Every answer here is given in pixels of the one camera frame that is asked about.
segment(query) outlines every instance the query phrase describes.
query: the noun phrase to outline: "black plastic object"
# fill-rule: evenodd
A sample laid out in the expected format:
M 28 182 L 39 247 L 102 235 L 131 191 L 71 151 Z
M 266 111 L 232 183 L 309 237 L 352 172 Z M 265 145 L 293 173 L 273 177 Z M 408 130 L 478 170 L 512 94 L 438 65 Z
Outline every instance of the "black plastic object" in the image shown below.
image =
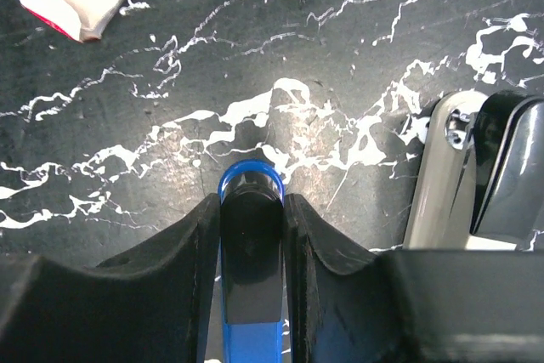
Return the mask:
M 227 324 L 281 319 L 283 206 L 270 179 L 236 176 L 221 205 L 221 267 Z
M 544 361 L 544 254 L 367 252 L 285 201 L 294 363 Z
M 491 95 L 474 126 L 477 188 L 471 232 L 520 244 L 544 225 L 544 98 Z
M 204 361 L 219 198 L 94 269 L 0 258 L 0 361 Z

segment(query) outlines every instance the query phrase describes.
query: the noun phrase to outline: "blue ring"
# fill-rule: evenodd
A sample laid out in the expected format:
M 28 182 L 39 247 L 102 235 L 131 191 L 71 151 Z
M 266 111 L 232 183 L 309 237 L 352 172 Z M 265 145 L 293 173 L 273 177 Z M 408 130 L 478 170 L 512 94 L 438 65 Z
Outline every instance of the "blue ring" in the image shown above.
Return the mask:
M 283 198 L 286 194 L 286 188 L 281 181 L 280 175 L 268 163 L 255 159 L 248 159 L 245 161 L 237 162 L 229 167 L 227 171 L 223 174 L 223 177 L 219 181 L 218 186 L 218 195 L 219 197 L 221 197 L 221 202 L 223 202 L 224 200 L 224 192 L 226 191 L 230 181 L 239 174 L 245 172 L 260 172 L 271 178 L 278 186 L 278 190 L 280 191 L 280 200 L 281 203 L 283 203 Z

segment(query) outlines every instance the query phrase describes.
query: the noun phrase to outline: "marble surface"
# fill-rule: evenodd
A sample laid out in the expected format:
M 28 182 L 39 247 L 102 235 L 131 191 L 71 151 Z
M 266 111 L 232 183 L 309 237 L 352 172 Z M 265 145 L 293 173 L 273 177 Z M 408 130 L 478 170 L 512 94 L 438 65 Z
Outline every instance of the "marble surface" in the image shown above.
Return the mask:
M 360 245 L 397 247 L 440 96 L 544 85 L 543 0 L 127 0 L 89 44 L 0 9 L 0 251 L 73 265 L 248 157 Z

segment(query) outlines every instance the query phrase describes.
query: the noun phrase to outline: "blue marker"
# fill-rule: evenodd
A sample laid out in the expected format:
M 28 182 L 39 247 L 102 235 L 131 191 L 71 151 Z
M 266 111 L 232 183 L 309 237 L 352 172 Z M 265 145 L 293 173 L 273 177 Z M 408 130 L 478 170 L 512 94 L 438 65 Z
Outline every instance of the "blue marker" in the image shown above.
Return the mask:
M 280 363 L 285 188 L 250 160 L 224 173 L 218 194 L 225 363 Z

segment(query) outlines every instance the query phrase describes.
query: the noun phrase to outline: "black marble table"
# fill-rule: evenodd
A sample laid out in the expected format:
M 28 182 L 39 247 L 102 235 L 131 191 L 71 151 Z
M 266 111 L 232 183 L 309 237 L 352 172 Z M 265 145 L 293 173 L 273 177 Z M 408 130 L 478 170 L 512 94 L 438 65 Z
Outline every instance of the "black marble table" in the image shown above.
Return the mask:
M 127 0 L 89 44 L 0 9 L 0 251 L 72 265 L 182 218 L 248 157 L 395 248 L 430 107 L 544 86 L 544 0 Z

